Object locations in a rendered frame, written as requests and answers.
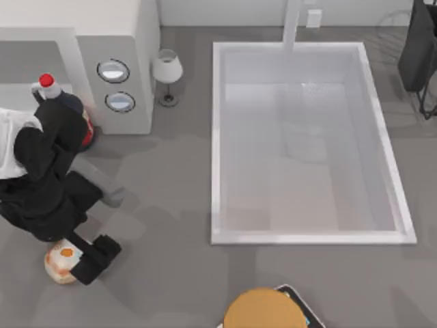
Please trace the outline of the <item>white wall socket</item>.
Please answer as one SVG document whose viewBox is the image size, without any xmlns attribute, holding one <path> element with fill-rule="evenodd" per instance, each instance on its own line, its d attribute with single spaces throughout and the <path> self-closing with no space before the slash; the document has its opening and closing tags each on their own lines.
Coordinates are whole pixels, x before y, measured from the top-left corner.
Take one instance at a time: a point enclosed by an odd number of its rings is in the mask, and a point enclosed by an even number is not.
<svg viewBox="0 0 437 328">
<path fill-rule="evenodd" d="M 306 28 L 318 29 L 322 24 L 322 10 L 312 9 L 307 12 Z"/>
</svg>

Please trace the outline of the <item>orange and white can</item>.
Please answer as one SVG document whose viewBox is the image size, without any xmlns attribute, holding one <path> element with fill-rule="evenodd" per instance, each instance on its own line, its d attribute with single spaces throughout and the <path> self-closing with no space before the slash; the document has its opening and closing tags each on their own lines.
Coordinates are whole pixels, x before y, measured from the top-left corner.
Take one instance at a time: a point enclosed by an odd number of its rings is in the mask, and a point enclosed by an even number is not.
<svg viewBox="0 0 437 328">
<path fill-rule="evenodd" d="M 83 252 L 67 239 L 55 243 L 45 254 L 44 268 L 60 285 L 72 284 L 77 279 L 71 270 L 79 263 Z"/>
</svg>

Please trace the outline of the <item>black flat tablet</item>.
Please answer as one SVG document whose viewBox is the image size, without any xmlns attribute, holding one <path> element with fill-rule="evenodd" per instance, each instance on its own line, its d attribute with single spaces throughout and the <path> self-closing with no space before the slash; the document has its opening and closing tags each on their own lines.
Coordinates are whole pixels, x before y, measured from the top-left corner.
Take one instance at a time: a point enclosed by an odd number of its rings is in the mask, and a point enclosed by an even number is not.
<svg viewBox="0 0 437 328">
<path fill-rule="evenodd" d="M 274 288 L 282 292 L 292 299 L 302 310 L 306 320 L 307 328 L 327 328 L 326 325 L 319 319 L 315 312 L 310 308 L 307 302 L 298 294 L 296 289 L 288 284 L 282 284 Z"/>
</svg>

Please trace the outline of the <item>round microwave knob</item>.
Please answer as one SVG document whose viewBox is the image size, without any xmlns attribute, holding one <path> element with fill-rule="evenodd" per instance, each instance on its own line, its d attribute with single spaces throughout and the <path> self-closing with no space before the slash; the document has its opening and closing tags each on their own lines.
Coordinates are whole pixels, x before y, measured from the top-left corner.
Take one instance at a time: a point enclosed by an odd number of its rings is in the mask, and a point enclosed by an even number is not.
<svg viewBox="0 0 437 328">
<path fill-rule="evenodd" d="M 135 99 L 126 92 L 116 92 L 105 96 L 105 105 L 116 113 L 128 113 L 135 108 Z"/>
<path fill-rule="evenodd" d="M 107 83 L 123 83 L 130 76 L 129 67 L 118 59 L 110 59 L 97 65 L 98 76 Z"/>
</svg>

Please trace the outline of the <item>clear wine glass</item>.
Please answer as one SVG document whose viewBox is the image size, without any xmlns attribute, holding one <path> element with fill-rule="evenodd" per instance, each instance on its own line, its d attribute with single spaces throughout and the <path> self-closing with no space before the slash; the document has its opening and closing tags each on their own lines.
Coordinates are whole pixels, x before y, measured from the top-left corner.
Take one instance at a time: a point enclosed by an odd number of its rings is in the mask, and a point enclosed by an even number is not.
<svg viewBox="0 0 437 328">
<path fill-rule="evenodd" d="M 152 73 L 154 79 L 165 86 L 165 93 L 160 96 L 160 105 L 170 108 L 178 103 L 178 99 L 171 92 L 171 86 L 178 82 L 183 75 L 183 66 L 178 54 L 171 49 L 161 49 L 153 62 Z"/>
</svg>

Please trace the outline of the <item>black metal rack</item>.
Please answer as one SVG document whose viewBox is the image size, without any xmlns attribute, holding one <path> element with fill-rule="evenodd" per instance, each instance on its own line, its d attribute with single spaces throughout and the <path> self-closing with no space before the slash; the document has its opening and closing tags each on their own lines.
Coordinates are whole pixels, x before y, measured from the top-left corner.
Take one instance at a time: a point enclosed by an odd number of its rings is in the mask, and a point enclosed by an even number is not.
<svg viewBox="0 0 437 328">
<path fill-rule="evenodd" d="M 398 61 L 402 85 L 419 98 L 419 112 L 426 120 L 437 116 L 437 105 L 425 109 L 429 82 L 437 72 L 437 0 L 414 0 L 405 45 Z"/>
</svg>

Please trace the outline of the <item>round orange-brown bread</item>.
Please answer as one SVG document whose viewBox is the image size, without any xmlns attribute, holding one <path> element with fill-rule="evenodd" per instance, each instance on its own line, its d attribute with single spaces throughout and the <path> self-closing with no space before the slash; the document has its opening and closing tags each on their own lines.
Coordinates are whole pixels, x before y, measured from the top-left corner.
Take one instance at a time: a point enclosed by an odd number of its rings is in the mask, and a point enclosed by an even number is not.
<svg viewBox="0 0 437 328">
<path fill-rule="evenodd" d="M 222 328 L 308 328 L 298 304 L 273 288 L 239 294 L 223 315 Z"/>
</svg>

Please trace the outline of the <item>pale grey rounded box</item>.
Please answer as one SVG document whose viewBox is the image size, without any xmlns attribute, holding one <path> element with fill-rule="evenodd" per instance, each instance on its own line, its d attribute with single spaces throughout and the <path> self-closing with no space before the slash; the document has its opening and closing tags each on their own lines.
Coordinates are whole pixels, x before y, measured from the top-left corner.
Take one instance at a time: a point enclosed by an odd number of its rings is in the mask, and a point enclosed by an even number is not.
<svg viewBox="0 0 437 328">
<path fill-rule="evenodd" d="M 114 178 L 106 175 L 90 162 L 79 157 L 73 161 L 72 170 L 80 173 L 102 191 L 102 202 L 107 206 L 119 208 L 122 205 L 126 189 Z"/>
</svg>

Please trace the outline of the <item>tall white tap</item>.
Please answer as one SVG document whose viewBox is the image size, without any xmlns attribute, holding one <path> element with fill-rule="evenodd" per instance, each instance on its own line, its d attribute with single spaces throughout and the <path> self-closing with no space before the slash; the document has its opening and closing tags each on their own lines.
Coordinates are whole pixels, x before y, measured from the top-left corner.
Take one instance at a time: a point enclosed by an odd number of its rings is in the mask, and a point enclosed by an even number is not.
<svg viewBox="0 0 437 328">
<path fill-rule="evenodd" d="M 287 0 L 286 3 L 282 41 L 287 53 L 291 53 L 294 48 L 302 3 L 303 0 Z"/>
</svg>

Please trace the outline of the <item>dark bottle with red cap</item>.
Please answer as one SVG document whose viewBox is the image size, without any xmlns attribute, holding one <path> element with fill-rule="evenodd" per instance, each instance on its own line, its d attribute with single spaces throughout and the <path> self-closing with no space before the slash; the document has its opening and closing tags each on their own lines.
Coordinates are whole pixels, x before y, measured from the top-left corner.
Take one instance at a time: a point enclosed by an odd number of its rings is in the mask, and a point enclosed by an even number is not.
<svg viewBox="0 0 437 328">
<path fill-rule="evenodd" d="M 77 96 L 65 92 L 49 73 L 39 77 L 31 93 L 38 103 L 34 116 L 49 141 L 74 154 L 91 147 L 96 136 L 94 125 Z"/>
</svg>

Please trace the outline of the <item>white sink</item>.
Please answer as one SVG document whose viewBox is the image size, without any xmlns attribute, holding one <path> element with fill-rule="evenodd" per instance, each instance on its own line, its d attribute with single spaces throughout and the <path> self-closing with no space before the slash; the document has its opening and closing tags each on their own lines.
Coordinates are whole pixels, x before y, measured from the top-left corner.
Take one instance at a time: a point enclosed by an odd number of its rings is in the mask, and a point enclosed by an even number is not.
<svg viewBox="0 0 437 328">
<path fill-rule="evenodd" d="M 413 245 L 361 42 L 216 42 L 214 245 Z"/>
</svg>

